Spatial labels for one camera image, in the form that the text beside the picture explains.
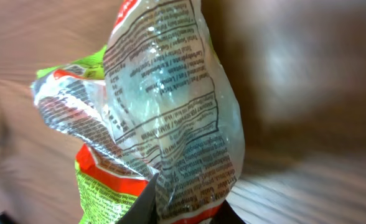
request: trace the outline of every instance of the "blurred background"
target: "blurred background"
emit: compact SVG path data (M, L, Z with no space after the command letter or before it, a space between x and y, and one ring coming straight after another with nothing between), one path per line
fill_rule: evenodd
M21 223L82 216L82 143L45 126L29 85L38 69L100 50L121 2L0 0L0 211ZM366 0L202 10L245 132L233 209L255 224L366 223Z

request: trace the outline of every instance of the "wooden table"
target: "wooden table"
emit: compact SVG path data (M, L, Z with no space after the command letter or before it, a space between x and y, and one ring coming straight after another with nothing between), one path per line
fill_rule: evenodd
M21 223L77 223L81 142L32 106L37 69L107 41L121 0L0 0L0 98L11 130L0 210ZM203 0L240 102L248 223L366 223L366 0Z

